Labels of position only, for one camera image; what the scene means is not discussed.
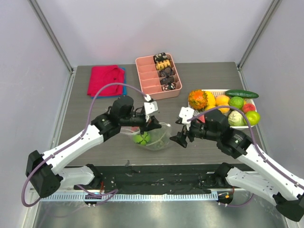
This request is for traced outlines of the green bell pepper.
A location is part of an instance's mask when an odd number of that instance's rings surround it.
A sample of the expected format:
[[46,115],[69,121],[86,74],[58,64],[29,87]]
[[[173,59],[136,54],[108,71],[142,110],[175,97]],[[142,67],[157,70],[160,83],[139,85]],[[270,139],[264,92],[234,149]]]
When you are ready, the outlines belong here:
[[139,145],[146,145],[150,142],[150,140],[151,140],[151,137],[147,132],[133,136],[133,141]]

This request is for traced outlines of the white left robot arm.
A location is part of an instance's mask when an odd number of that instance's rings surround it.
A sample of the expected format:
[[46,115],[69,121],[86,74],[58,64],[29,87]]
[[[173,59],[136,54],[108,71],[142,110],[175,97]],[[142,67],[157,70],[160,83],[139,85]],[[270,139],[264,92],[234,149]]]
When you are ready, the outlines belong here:
[[71,169],[66,166],[89,149],[119,134],[124,126],[138,127],[141,133],[160,129],[162,126],[154,116],[157,112],[157,103],[149,96],[140,112],[134,109],[131,97],[119,97],[105,113],[90,121],[71,139],[44,153],[30,153],[26,177],[40,198],[51,196],[65,185],[81,184],[95,190],[101,184],[101,177],[93,165]]

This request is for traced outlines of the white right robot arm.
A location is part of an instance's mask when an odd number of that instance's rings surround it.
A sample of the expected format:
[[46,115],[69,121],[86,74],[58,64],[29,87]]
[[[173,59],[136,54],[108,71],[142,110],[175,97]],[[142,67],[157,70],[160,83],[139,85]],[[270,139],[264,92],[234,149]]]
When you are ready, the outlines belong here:
[[230,165],[222,164],[214,176],[217,186],[239,187],[260,196],[273,204],[286,218],[298,222],[304,216],[304,180],[289,172],[269,157],[257,145],[253,137],[230,127],[227,117],[217,108],[202,113],[201,123],[194,110],[182,107],[177,124],[183,129],[170,140],[187,147],[187,140],[206,139],[215,141],[226,155],[252,168],[259,177],[247,174]]

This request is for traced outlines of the clear polka dot zip bag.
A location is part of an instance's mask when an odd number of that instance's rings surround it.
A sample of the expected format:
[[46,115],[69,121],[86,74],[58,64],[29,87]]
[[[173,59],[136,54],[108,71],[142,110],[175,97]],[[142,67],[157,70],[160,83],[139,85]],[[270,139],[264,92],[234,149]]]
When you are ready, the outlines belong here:
[[131,141],[144,149],[160,151],[170,147],[171,125],[160,122],[161,128],[141,133],[139,127],[122,127],[120,133],[127,135]]

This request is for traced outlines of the red apple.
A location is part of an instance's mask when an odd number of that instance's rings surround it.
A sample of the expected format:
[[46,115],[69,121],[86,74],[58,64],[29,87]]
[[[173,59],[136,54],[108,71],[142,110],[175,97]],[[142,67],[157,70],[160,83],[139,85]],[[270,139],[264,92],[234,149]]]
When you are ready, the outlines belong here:
[[131,127],[131,131],[137,133],[139,132],[139,127]]

